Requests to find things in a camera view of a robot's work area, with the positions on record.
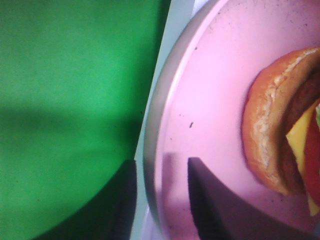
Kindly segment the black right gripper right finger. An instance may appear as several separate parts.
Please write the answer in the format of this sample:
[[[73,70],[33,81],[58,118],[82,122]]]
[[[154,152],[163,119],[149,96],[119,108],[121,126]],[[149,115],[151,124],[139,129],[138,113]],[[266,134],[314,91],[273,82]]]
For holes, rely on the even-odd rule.
[[[202,240],[308,240],[229,190],[198,157],[187,162],[190,210]]]

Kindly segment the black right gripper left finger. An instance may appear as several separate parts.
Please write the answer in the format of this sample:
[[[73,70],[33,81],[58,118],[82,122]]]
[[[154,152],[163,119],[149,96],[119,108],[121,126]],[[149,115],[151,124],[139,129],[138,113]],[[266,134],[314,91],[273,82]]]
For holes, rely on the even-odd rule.
[[[137,170],[125,160],[103,189],[61,225],[53,240],[128,240],[137,201]]]

